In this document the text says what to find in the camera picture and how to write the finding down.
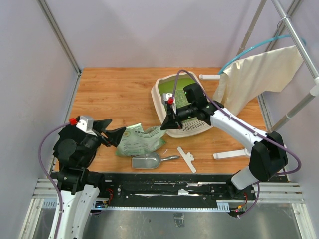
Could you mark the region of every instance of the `wooden tabletop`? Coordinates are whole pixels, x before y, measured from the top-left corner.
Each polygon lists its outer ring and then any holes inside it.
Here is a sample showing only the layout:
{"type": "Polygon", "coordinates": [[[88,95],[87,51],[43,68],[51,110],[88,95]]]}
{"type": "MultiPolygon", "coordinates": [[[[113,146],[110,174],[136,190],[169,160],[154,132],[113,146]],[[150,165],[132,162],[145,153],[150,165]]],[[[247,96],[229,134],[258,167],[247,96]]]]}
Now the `wooden tabletop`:
{"type": "MultiPolygon", "coordinates": [[[[175,74],[180,68],[85,68],[83,70],[71,116],[90,115],[94,120],[113,119],[107,128],[116,129],[142,123],[146,130],[160,126],[151,97],[151,88],[158,78],[175,74]]],[[[185,68],[199,74],[217,74],[219,68],[185,68]]],[[[218,81],[201,81],[209,95],[213,95],[218,81]]],[[[253,99],[238,115],[254,127],[265,130],[257,99],[253,99]]],[[[162,157],[179,155],[177,147],[193,154],[197,173],[235,173],[248,165],[249,159],[214,160],[218,152],[243,149],[243,146],[225,132],[212,128],[190,138],[171,138],[157,153],[162,157]]],[[[157,169],[138,170],[131,167],[131,157],[115,156],[116,148],[101,146],[89,167],[96,172],[153,172],[191,173],[184,160],[163,162],[157,169]]]]}

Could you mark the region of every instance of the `metal scoop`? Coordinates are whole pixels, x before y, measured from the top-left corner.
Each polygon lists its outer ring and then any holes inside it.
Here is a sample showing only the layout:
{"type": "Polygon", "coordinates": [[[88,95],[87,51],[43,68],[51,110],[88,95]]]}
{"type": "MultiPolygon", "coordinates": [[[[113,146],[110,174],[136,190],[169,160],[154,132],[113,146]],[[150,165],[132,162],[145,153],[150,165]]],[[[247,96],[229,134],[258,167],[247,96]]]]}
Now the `metal scoop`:
{"type": "Polygon", "coordinates": [[[167,158],[160,158],[157,153],[149,153],[132,158],[132,168],[136,169],[152,169],[159,167],[162,161],[168,161],[171,159],[178,159],[179,156],[170,156],[167,158]]]}

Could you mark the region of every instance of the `gray wall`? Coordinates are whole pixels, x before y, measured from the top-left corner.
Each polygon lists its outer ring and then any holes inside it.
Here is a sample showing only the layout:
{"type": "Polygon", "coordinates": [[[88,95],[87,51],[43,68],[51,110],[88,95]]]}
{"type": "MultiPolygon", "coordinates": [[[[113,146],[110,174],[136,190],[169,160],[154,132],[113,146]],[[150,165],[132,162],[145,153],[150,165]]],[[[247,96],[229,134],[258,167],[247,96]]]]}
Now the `gray wall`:
{"type": "MultiPolygon", "coordinates": [[[[0,232],[18,237],[41,138],[63,123],[76,74],[37,2],[0,0],[0,232]]],[[[53,137],[43,158],[49,165],[53,137]]]]}
{"type": "MultiPolygon", "coordinates": [[[[315,65],[319,68],[319,20],[317,0],[304,1],[293,18],[298,33],[307,41],[307,49],[315,65]]],[[[292,41],[280,41],[277,47],[292,45],[292,41]]],[[[301,66],[293,80],[285,89],[277,93],[264,93],[271,118],[276,123],[288,110],[299,102],[314,86],[312,76],[305,64],[301,66]]],[[[279,132],[283,135],[287,147],[291,148],[301,159],[300,172],[291,175],[293,181],[299,182],[305,197],[313,225],[319,225],[318,182],[319,182],[319,99],[314,99],[279,132]]],[[[295,168],[292,157],[289,168],[295,168]]]]}
{"type": "MultiPolygon", "coordinates": [[[[260,1],[47,2],[81,67],[220,67],[236,55],[260,1]]],[[[279,20],[267,1],[247,46],[271,37],[279,20]]]]}

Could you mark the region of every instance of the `litter box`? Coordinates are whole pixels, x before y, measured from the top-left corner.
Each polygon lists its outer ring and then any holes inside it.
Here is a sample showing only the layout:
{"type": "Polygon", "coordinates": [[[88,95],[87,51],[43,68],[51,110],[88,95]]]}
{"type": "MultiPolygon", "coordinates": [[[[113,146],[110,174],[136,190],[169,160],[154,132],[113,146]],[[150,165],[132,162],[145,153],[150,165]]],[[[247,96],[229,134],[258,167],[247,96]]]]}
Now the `litter box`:
{"type": "MultiPolygon", "coordinates": [[[[190,73],[200,83],[197,76],[193,72],[190,72],[190,73]]],[[[162,104],[161,96],[163,93],[173,92],[175,78],[176,78],[176,74],[169,75],[164,78],[160,78],[156,81],[155,85],[152,87],[152,90],[151,90],[151,95],[152,95],[153,103],[155,106],[155,110],[161,123],[163,123],[166,117],[166,108],[162,104]]],[[[175,93],[175,102],[178,108],[189,104],[183,88],[192,83],[195,83],[195,82],[192,78],[190,78],[189,75],[187,75],[186,73],[180,73],[178,78],[178,83],[177,83],[177,89],[175,93]]],[[[189,136],[203,133],[209,130],[210,128],[212,128],[212,126],[209,126],[203,121],[199,121],[197,118],[192,118],[192,119],[183,121],[182,129],[169,129],[167,131],[167,134],[173,138],[183,138],[183,137],[189,137],[189,136]]]]}

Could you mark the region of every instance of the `blue hose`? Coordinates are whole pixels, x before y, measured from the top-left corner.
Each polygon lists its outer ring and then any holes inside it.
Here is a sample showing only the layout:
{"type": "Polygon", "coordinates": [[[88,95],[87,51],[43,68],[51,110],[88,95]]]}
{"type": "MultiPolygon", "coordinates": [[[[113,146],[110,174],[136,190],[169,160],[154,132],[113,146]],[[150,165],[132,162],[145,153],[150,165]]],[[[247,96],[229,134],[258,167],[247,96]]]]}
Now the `blue hose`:
{"type": "Polygon", "coordinates": [[[254,50],[255,48],[261,46],[261,45],[264,45],[268,42],[271,42],[271,41],[275,41],[275,40],[278,40],[278,39],[281,39],[281,38],[285,38],[285,37],[290,37],[290,35],[281,35],[281,36],[275,36],[275,37],[272,37],[272,38],[269,38],[265,41],[262,41],[252,47],[250,47],[249,49],[243,51],[242,53],[238,54],[235,58],[233,58],[232,60],[230,60],[229,62],[226,63],[226,65],[223,66],[223,68],[220,69],[220,71],[218,72],[218,74],[220,75],[221,73],[223,73],[223,71],[225,70],[225,68],[227,66],[229,66],[231,63],[233,63],[234,61],[238,60],[240,57],[242,57],[243,55],[245,55],[247,52],[250,52],[251,50],[254,50]]]}

